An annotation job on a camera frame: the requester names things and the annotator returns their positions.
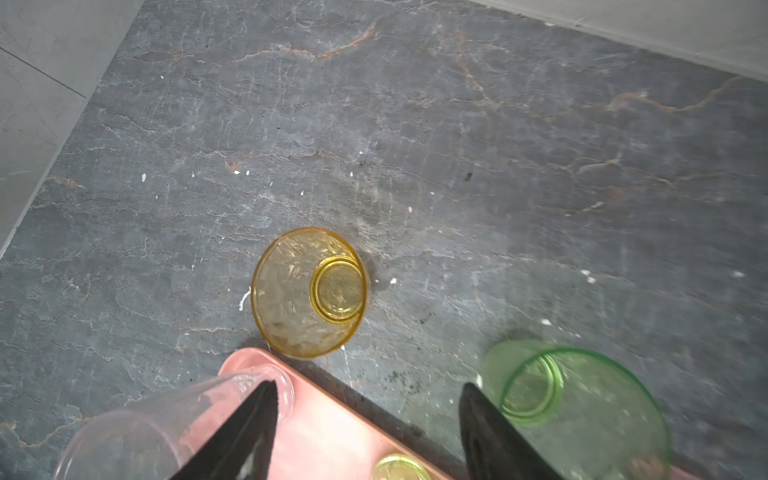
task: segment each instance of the white debris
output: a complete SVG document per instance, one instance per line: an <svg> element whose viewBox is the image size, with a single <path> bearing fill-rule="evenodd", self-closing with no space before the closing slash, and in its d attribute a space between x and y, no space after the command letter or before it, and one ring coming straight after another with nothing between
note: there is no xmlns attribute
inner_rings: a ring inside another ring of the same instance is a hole
<svg viewBox="0 0 768 480"><path fill-rule="evenodd" d="M605 205L605 202L597 202L596 204L594 204L594 205L590 205L590 206L589 206L589 207L587 207L587 208L582 208L582 209L581 209L581 211L582 211L582 212L588 212L589 210L594 210L594 209L596 209L596 208L600 208L600 207L602 207L603 205Z"/></svg>
<svg viewBox="0 0 768 480"><path fill-rule="evenodd" d="M243 311L243 304L245 303L245 299L248 298L249 295L250 295L250 287L248 287L248 291L245 292L245 294L243 294L243 298L240 299L240 312Z"/></svg>

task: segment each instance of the cup rim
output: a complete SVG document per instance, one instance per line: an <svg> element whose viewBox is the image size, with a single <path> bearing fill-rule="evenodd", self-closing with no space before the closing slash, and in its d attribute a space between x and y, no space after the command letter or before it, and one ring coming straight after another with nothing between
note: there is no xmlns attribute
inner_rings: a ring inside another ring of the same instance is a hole
<svg viewBox="0 0 768 480"><path fill-rule="evenodd" d="M603 355L602 353L597 353L591 350L579 349L575 347L566 347L566 346L551 346L549 348L536 352L534 355L530 356L524 362L522 362L515 369L515 371L513 371L512 374L507 378L504 389L502 390L502 396L501 396L502 404L504 402L504 398L506 398L507 394L509 393L509 389L511 388L512 383L525 371L527 367L529 367L533 362L536 362L545 357L557 358L558 355L561 355L563 353L577 353L580 355L588 356L610 367L613 367L619 373L624 374L624 376L627 377L627 379L629 379L630 382L632 382L637 387L638 391L643 394L645 399L650 403L651 406L653 406L654 411L657 413L658 419L661 423L662 435L664 436L664 446L663 446L663 452L660 460L664 463L664 473L660 478L661 479L669 478L670 472L671 472L671 462L672 462L672 437L671 437L669 425L667 424L667 419L665 418L664 413L661 411L661 408L659 408L658 403L656 402L654 397L651 395L651 393L648 391L646 386L643 385L643 383L630 370L628 370L626 367L622 366L620 363L616 362L612 358L606 355ZM549 417L549 415L552 415L552 414L554 414L554 412L544 411L541 415L545 415L544 420L546 420ZM525 427L529 425L538 425L538 424L540 423L535 422L535 423L522 424L521 426Z"/></svg>
<svg viewBox="0 0 768 480"><path fill-rule="evenodd" d="M67 445L67 448L61 454L61 458L59 459L52 476L53 480L65 480L68 478L67 473L69 470L69 464L77 454L77 451L82 445L83 441L86 439L86 435L88 435L91 430L94 428L97 429L102 424L113 425L115 421L119 421L121 419L138 419L141 422L149 425L165 441L165 444L174 456L177 468L181 468L183 466L181 462L181 454L178 451L177 446L170 439L170 436L153 419L141 412L134 412L128 409L119 409L102 413L101 415L91 419L90 421L86 422L85 425L83 425L77 433L74 434L74 437Z"/></svg>
<svg viewBox="0 0 768 480"><path fill-rule="evenodd" d="M296 355L294 353L286 352L280 347L274 345L273 342L270 340L270 336L268 335L267 331L262 326L262 320L257 311L256 300L255 300L256 299L256 278L258 277L258 274L261 271L262 266L264 265L265 259L272 253L272 250L282 239L295 235L302 231L319 231L326 235L329 235L330 237L333 237L335 240L338 240L344 247L349 249L349 252L352 254L355 262L360 267L359 272L360 272L360 276L362 277L362 305L360 306L360 308L357 310L357 312L354 314L354 316L351 319L348 319L345 322L331 322L337 325L350 322L352 324L352 327L349 329L349 332L346 334L346 336L343 339L341 339L336 345L331 346L324 352L317 353L316 355ZM352 335L354 335L355 332L357 332L357 329L360 327L360 324L362 323L362 317L363 315L365 315L366 307L368 306L369 279L368 279L368 273L366 272L365 265L362 263L362 260L357 254L357 251L352 247L352 245L349 244L349 242L344 240L344 238L341 235L322 227L301 227L301 228L296 228L283 233L282 235L277 237L272 243L270 243L270 245L266 248L266 250L264 250L264 253L261 255L261 258L259 258L259 263L257 263L256 265L256 269L253 271L253 279L250 282L250 291L251 291L250 308L251 308L251 312L253 313L253 319L256 321L256 326L258 327L259 332L261 333L261 336L264 337L266 342L269 343L272 348L274 348L275 350L277 350L278 352L282 353L285 356L289 356L294 359L315 359L323 355L327 355L328 353L331 353L334 350L339 349L350 338L352 338Z"/></svg>

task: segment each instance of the plastic cup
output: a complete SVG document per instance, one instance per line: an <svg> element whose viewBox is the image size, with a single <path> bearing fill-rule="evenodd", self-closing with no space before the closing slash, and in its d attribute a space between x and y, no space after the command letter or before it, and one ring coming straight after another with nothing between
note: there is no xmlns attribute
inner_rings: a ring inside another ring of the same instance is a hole
<svg viewBox="0 0 768 480"><path fill-rule="evenodd" d="M379 460L371 480L429 480L429 473L413 458L395 453Z"/></svg>
<svg viewBox="0 0 768 480"><path fill-rule="evenodd" d="M263 365L128 404L74 436L54 480L164 480L184 466L263 381L274 380L278 425L293 411L293 385Z"/></svg>
<svg viewBox="0 0 768 480"><path fill-rule="evenodd" d="M478 383L564 478L669 478L664 415L640 381L606 356L510 340L488 352Z"/></svg>
<svg viewBox="0 0 768 480"><path fill-rule="evenodd" d="M259 260L251 287L262 336L296 358L341 347L357 330L370 291L355 250L338 234L317 227L275 240Z"/></svg>

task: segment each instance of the green glass cup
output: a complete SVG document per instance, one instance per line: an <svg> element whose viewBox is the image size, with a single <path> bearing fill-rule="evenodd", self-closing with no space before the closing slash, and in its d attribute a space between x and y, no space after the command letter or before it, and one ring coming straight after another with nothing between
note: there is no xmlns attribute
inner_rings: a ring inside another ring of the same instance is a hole
<svg viewBox="0 0 768 480"><path fill-rule="evenodd" d="M485 356L478 384L564 478L669 478L664 415L640 381L606 356L509 340Z"/></svg>

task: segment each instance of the pink tray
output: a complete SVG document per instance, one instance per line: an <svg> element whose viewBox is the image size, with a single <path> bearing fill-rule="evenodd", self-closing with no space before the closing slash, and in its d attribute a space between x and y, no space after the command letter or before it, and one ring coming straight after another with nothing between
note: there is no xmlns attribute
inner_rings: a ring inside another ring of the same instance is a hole
<svg viewBox="0 0 768 480"><path fill-rule="evenodd" d="M374 465L392 453L420 462L432 480L450 479L264 350L237 350L224 361L219 375L264 363L285 370L295 394L293 412L277 429L269 480L369 480Z"/></svg>

